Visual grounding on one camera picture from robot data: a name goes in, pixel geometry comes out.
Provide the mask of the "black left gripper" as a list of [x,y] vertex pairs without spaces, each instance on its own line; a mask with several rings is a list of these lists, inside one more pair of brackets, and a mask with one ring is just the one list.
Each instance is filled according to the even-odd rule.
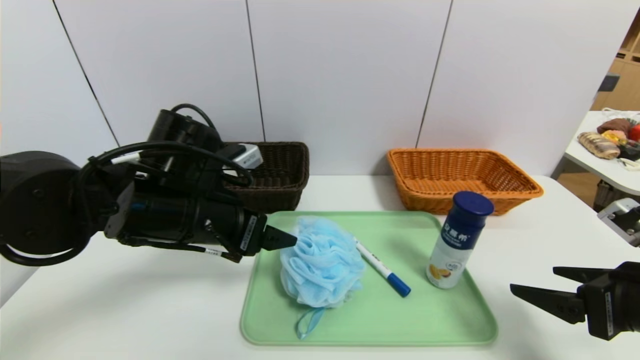
[[212,256],[254,256],[263,249],[292,248],[297,237],[266,225],[266,216],[249,210],[235,195],[195,200],[195,251]]

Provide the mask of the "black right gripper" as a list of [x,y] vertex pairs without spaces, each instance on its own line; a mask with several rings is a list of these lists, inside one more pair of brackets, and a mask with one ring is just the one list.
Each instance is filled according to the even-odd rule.
[[617,268],[554,266],[556,276],[576,281],[576,292],[510,284],[510,292],[540,310],[575,325],[585,322],[590,335],[610,341],[619,333],[640,331],[640,264]]

